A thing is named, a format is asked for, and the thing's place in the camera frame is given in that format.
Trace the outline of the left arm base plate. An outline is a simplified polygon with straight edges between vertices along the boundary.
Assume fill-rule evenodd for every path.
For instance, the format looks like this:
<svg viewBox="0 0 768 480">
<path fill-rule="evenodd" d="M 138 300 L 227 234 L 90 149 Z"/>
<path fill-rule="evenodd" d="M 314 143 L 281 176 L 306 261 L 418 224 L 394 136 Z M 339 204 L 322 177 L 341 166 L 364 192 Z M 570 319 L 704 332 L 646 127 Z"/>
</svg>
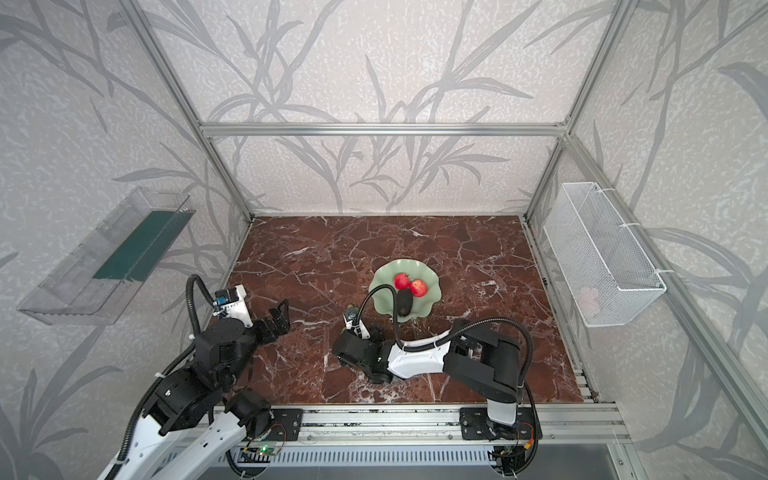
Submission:
<svg viewBox="0 0 768 480">
<path fill-rule="evenodd" d="M 296 442 L 302 427 L 304 410 L 277 408 L 270 411 L 269 422 L 259 441 Z"/>
</svg>

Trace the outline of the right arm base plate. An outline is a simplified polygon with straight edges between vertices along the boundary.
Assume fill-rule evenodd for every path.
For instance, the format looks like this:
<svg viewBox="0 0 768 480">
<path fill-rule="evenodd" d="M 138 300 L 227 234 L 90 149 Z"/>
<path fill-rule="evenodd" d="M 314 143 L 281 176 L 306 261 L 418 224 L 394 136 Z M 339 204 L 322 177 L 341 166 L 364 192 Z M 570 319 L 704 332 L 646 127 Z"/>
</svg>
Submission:
<svg viewBox="0 0 768 480">
<path fill-rule="evenodd" d="M 534 419 L 532 409 L 522 406 L 517 410 L 516 420 L 512 426 L 491 421 L 487 409 L 461 408 L 459 411 L 459 426 L 463 440 L 513 440 L 529 441 L 533 437 L 542 439 L 542 430 Z"/>
</svg>

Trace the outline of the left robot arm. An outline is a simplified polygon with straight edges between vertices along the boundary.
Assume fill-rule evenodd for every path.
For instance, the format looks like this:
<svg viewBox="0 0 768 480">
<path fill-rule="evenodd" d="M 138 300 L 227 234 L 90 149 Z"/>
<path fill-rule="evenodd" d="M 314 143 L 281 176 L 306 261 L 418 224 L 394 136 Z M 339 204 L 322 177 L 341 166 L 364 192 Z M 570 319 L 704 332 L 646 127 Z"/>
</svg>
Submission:
<svg viewBox="0 0 768 480">
<path fill-rule="evenodd" d="M 283 300 L 251 326 L 224 318 L 160 372 L 129 419 L 103 479 L 197 479 L 247 438 L 268 435 L 270 403 L 250 388 L 231 391 L 256 347 L 290 330 Z"/>
</svg>

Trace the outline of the dark fake avocado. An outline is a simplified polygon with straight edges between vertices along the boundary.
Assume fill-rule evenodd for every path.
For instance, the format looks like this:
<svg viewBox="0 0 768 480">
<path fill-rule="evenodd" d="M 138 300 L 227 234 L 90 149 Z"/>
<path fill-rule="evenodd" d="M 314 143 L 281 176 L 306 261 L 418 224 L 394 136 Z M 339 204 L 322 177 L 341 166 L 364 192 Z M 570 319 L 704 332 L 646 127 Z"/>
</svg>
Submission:
<svg viewBox="0 0 768 480">
<path fill-rule="evenodd" d="M 396 293 L 397 315 L 399 318 L 407 317 L 413 309 L 414 296 L 410 289 L 401 289 Z"/>
</svg>

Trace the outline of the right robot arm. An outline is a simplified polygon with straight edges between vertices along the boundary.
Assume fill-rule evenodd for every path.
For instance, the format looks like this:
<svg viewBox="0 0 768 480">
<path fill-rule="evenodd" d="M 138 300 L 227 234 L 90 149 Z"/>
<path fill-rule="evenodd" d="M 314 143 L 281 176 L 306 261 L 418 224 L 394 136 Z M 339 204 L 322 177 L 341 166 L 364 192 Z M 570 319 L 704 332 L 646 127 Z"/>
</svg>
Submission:
<svg viewBox="0 0 768 480">
<path fill-rule="evenodd" d="M 485 398 L 485 434 L 491 438 L 513 430 L 518 406 L 531 393 L 527 374 L 533 338 L 520 322 L 508 318 L 457 322 L 439 335 L 413 341 L 387 340 L 355 320 L 337 338 L 332 353 L 373 384 L 439 373 L 450 377 Z"/>
</svg>

